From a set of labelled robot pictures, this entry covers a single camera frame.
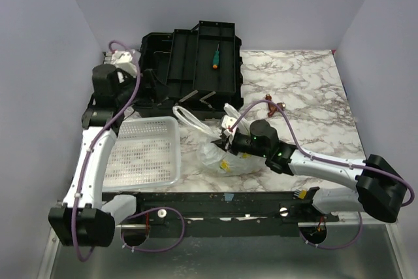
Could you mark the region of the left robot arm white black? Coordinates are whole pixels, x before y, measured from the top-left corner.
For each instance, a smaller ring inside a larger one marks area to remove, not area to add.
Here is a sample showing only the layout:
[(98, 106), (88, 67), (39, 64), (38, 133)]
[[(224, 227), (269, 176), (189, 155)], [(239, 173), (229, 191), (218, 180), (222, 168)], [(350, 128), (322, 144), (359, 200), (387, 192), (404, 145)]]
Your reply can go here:
[(116, 226), (127, 220), (138, 223), (143, 218), (145, 232), (150, 231), (151, 210), (145, 210), (137, 197), (115, 196), (102, 203), (103, 183), (111, 151), (116, 143), (125, 110), (133, 102), (140, 78), (136, 78), (131, 96), (119, 80), (122, 70), (104, 64), (92, 71), (93, 94), (82, 118), (82, 145), (76, 172), (61, 206), (50, 209), (48, 221), (64, 246), (110, 246)]

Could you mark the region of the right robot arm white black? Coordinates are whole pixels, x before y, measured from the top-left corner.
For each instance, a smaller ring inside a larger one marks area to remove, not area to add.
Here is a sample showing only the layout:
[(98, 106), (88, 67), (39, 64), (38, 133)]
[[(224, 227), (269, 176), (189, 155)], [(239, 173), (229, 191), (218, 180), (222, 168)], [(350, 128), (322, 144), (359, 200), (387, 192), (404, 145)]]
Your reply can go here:
[(303, 152), (294, 144), (279, 139), (265, 120), (251, 123), (249, 133), (239, 127), (222, 129), (214, 144), (234, 155), (249, 154), (264, 159), (278, 174), (311, 176), (338, 184), (334, 189), (318, 189), (300, 206), (305, 220), (313, 222), (331, 212), (365, 212), (386, 223), (394, 223), (402, 207), (407, 186), (402, 177), (379, 155), (365, 160), (342, 159)]

